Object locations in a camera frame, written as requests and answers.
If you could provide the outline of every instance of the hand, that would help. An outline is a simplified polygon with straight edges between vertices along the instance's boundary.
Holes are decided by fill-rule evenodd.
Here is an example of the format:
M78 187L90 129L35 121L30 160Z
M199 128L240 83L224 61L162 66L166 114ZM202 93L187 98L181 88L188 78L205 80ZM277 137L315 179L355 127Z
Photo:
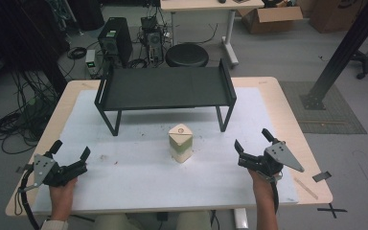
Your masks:
M253 192L256 197L256 202L269 201L273 203L274 194L270 183L263 179L257 172L248 171L253 179Z
M253 178L253 192L257 206L257 230L277 230L277 218L274 208L274 194L268 181L258 175L257 172L248 170Z
M50 198L52 200L51 220L68 220L71 207L73 206L74 187L76 186L77 180L77 178L74 178L68 181L65 186L50 186Z

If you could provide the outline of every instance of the table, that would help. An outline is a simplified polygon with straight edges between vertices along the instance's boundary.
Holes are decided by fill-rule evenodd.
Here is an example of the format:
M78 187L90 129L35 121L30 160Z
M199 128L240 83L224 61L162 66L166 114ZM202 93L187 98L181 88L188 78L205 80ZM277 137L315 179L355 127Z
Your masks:
M218 0L162 0L160 1L160 4L161 9L164 12L170 12L172 14L172 45L177 44L177 31L174 26L174 17L177 12L229 10L226 36L222 38L222 43L228 53L232 66L239 64L231 45L235 10L255 9L264 6L261 0L249 0L243 3L236 3L233 0L227 0L224 4L221 4Z
M287 146L306 169L303 173L290 171L296 192L299 196L298 204L330 203L333 196L326 181L322 180L316 183L311 178L313 175L321 173L321 171L277 80L271 77L232 78L232 82L236 87L259 88L270 121L277 134L276 137L280 140L287 140ZM59 138L79 93L86 89L96 90L99 84L99 80L74 80L68 83L35 152L45 152ZM29 185L33 181L34 179L31 175ZM31 204L35 202L36 193L37 190L28 192L29 202ZM14 216L13 198L14 193L6 209L6 214L9 216Z

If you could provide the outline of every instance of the gray carpet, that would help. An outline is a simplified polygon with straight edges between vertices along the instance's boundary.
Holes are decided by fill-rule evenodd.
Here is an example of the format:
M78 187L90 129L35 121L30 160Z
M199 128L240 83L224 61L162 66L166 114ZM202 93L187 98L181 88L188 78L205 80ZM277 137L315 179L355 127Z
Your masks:
M309 110L303 107L300 95L307 95L312 81L281 81L288 103L304 133L318 134L367 134L351 107L343 99L335 85L322 101L325 110Z

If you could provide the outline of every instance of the metal pole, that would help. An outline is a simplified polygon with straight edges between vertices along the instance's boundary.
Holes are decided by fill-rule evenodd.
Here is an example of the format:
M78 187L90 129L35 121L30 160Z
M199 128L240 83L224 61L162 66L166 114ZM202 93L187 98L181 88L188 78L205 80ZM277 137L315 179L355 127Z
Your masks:
M368 3L346 33L335 53L328 62L319 79L308 95L302 95L301 100L306 109L325 109L322 100L336 79L342 73L354 53L368 36Z

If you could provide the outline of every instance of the round stool seat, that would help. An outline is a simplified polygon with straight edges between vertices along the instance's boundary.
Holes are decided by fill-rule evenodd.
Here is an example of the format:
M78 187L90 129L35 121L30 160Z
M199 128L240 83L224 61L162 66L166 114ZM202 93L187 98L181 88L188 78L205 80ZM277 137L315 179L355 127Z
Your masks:
M208 53L195 44L174 45L166 53L166 62L170 67L204 67L208 60Z

